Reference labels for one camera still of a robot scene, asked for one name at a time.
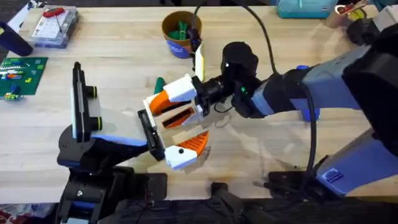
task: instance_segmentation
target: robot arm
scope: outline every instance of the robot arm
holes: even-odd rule
[[[255,77],[256,66],[250,66],[243,58],[232,60],[221,65],[224,78],[215,78],[224,80],[218,85],[222,86],[218,93],[223,97],[218,98],[230,94],[241,116],[263,118],[308,109],[305,94],[298,86],[303,82],[316,108],[362,110],[372,128],[316,166],[314,180],[318,189],[313,189],[312,194],[321,186],[343,197],[356,187],[398,174],[398,106],[394,103],[398,95],[397,37],[398,25],[394,25],[385,29],[372,46],[358,47],[304,70],[271,75],[263,82]]]

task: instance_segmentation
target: wire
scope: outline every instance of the wire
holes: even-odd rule
[[[221,206],[223,207],[223,210],[224,210],[226,216],[228,217],[229,223],[230,223],[230,224],[235,224],[234,218],[232,217],[231,212],[230,212],[230,211],[228,210],[228,208],[226,207],[225,202],[224,202],[222,199],[220,199],[220,200],[218,200],[218,201],[220,202]]]
[[[196,19],[197,19],[197,14],[199,11],[199,8],[201,8],[202,6],[204,6],[207,3],[208,0],[204,0],[200,5],[197,6],[197,8],[195,9],[195,12],[193,13],[193,17],[192,17],[192,28],[195,28],[196,25]],[[247,10],[252,16],[254,16],[254,18],[256,18],[256,20],[258,21],[258,23],[261,26],[262,32],[264,33],[264,36],[266,37],[267,40],[267,47],[268,47],[268,53],[269,53],[269,61],[271,63],[271,68],[272,68],[272,72],[276,75],[279,75],[279,72],[276,70],[276,66],[275,66],[275,60],[274,60],[274,54],[272,53],[272,47],[271,47],[271,41],[269,39],[268,36],[268,32],[267,29],[264,25],[264,23],[262,23],[260,17],[251,9],[249,8],[247,5],[243,4],[242,2],[238,2],[237,0],[232,0],[232,2],[234,2],[235,4],[245,8],[245,10]]]
[[[208,204],[206,203],[206,200],[204,200],[204,201],[202,201],[202,202],[206,205],[206,207],[208,207],[209,209],[211,209],[213,212],[215,212],[215,213],[221,215],[222,217],[226,217],[226,215],[222,214],[221,212],[217,211],[215,208],[213,208],[213,207],[211,207],[210,205],[208,205]]]
[[[217,104],[219,104],[219,102],[217,102],[217,103],[214,104],[213,109],[214,109],[216,112],[218,112],[218,113],[227,113],[229,110],[231,110],[232,108],[234,108],[234,106],[231,106],[231,107],[229,107],[229,108],[226,109],[226,110],[219,111],[219,110],[216,108]]]
[[[61,210],[61,202],[63,202],[63,193],[61,195],[60,203],[58,203],[57,210],[55,211],[54,224],[59,224],[58,219]]]
[[[310,156],[308,157],[307,169],[304,173],[304,179],[301,183],[301,187],[297,193],[297,200],[302,200],[305,196],[305,188],[308,184],[308,181],[311,179],[313,165],[315,163],[315,153],[317,152],[317,119],[315,118],[315,106],[313,103],[313,98],[308,89],[308,86],[304,84],[304,82],[298,82],[298,85],[305,93],[307,98],[308,110],[310,111],[310,128],[311,128],[311,143],[310,143]]]
[[[139,214],[139,216],[138,216],[138,218],[137,218],[136,224],[139,223],[139,220],[141,219],[142,215],[143,215],[144,212],[147,210],[147,208],[148,208],[148,205],[146,205],[146,206],[141,210],[141,213]]]
[[[267,47],[268,47],[268,53],[269,53],[269,59],[270,59],[270,64],[271,64],[272,71],[274,72],[275,75],[280,75],[279,72],[276,69],[276,66],[275,66],[275,60],[274,60],[274,54],[272,53],[271,41],[269,39],[269,36],[268,36],[267,29],[266,29],[265,25],[262,23],[262,21],[259,18],[259,16],[252,9],[250,9],[247,5],[245,5],[242,2],[239,2],[237,0],[232,0],[232,2],[234,2],[235,4],[245,8],[245,10],[247,10],[258,21],[258,23],[260,24],[262,32],[264,33],[264,36],[265,36],[265,38],[267,40]],[[207,3],[207,0],[204,0],[195,9],[195,12],[193,13],[193,18],[192,18],[192,27],[193,28],[195,28],[196,16],[197,16],[197,13],[199,11],[199,8],[202,7],[203,5],[205,5],[206,3]],[[296,194],[295,200],[291,204],[289,204],[287,206],[284,206],[282,208],[273,209],[272,211],[290,208],[293,205],[295,205],[297,202],[302,201],[302,199],[305,197],[305,188],[307,187],[308,181],[310,180],[310,178],[312,176],[313,165],[314,165],[314,162],[315,162],[315,153],[316,153],[316,149],[317,149],[317,122],[316,122],[316,118],[315,118],[315,106],[314,106],[314,103],[313,103],[312,95],[311,95],[310,90],[308,89],[308,87],[301,81],[298,82],[298,85],[300,86],[300,88],[305,93],[305,96],[307,98],[307,103],[308,103],[308,110],[310,111],[310,127],[311,127],[310,155],[308,157],[308,164],[307,164],[307,169],[306,169],[305,174],[304,174],[304,179],[303,179],[302,184],[301,184],[301,186],[300,186],[300,188],[299,188],[299,190],[298,190],[298,192]],[[225,112],[224,111],[221,112],[221,111],[218,111],[216,109],[215,105],[214,105],[214,109],[215,109],[215,111],[217,111],[219,113],[225,113],[225,112],[227,112],[227,111],[229,111],[231,109],[231,108],[229,108]]]

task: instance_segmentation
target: yellow object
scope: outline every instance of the yellow object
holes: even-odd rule
[[[201,82],[205,80],[205,58],[204,58],[204,44],[199,45],[195,52],[195,75]]]
[[[98,118],[98,130],[101,130],[101,118],[100,117],[97,118]]]
[[[366,18],[366,16],[366,12],[363,9],[358,9],[348,14],[348,19],[351,21],[356,21],[357,19]]]

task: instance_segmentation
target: wooden tabletop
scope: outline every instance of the wooden tabletop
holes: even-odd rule
[[[280,19],[274,7],[252,8],[267,27],[280,73],[333,59],[353,47],[342,31],[325,27],[319,19]],[[32,57],[49,57],[36,95],[15,103],[0,101],[0,203],[59,201],[69,172],[56,162],[58,138],[71,123],[69,91],[75,61],[82,64],[87,82],[98,87],[103,107],[131,116],[143,109],[142,99],[153,93],[157,77],[172,82],[193,74],[192,60],[175,58],[160,28],[163,18],[176,10],[194,8],[79,8],[81,18],[66,49],[34,50]],[[20,31],[23,37],[29,36],[41,13],[41,9],[30,11]],[[220,74],[221,51],[232,41],[252,47],[259,57],[259,78],[271,74],[266,40],[244,9],[203,7],[198,15],[203,21],[207,79]],[[215,112],[211,116],[222,118]],[[360,111],[322,110],[317,160],[368,127]],[[138,172],[167,173],[171,200],[208,198],[214,181],[227,182],[240,197],[270,197],[253,182],[270,171],[304,169],[309,142],[310,128],[296,111],[265,119],[244,119],[230,111],[210,128],[211,151],[201,167],[172,171],[149,154],[124,165]],[[397,186],[398,178],[393,177],[350,195],[398,195]]]

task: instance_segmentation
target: plastic container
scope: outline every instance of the plastic container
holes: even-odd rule
[[[33,48],[5,22],[0,22],[0,45],[21,57],[30,55]]]
[[[166,43],[169,46],[170,51],[174,56],[178,58],[189,58],[191,57],[192,49],[190,39],[186,40],[175,40],[168,36],[169,32],[173,30],[178,30],[178,22],[182,21],[188,24],[187,30],[192,27],[192,12],[187,11],[177,11],[169,14],[164,18],[162,23],[162,30],[164,38],[166,39]],[[201,33],[201,20],[197,16],[196,17],[196,25],[195,28],[198,30],[199,36]]]
[[[277,13],[281,18],[324,19],[334,10],[338,0],[278,0]]]
[[[62,7],[65,10],[63,14],[57,16],[62,32],[59,31],[55,17],[41,17],[37,22],[36,28],[30,35],[30,42],[32,42],[35,47],[59,49],[67,47],[79,19],[77,8],[75,6],[45,6],[44,10],[46,11],[56,7]]]

